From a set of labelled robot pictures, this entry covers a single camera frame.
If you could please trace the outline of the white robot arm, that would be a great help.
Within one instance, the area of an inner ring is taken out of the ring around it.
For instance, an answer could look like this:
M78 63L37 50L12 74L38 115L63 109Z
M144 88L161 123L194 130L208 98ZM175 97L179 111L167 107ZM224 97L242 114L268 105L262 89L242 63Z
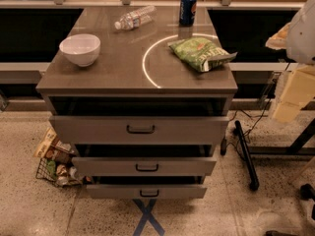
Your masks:
M279 84L272 118L292 121L315 97L315 0L307 0L292 18L286 38L286 56L299 64Z

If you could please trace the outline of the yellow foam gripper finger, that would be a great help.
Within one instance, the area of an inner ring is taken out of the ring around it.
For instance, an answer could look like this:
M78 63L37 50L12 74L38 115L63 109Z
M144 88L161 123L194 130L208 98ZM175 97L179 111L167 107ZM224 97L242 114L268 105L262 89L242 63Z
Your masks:
M315 97L315 66L303 65L290 72L280 94L272 118L288 123Z

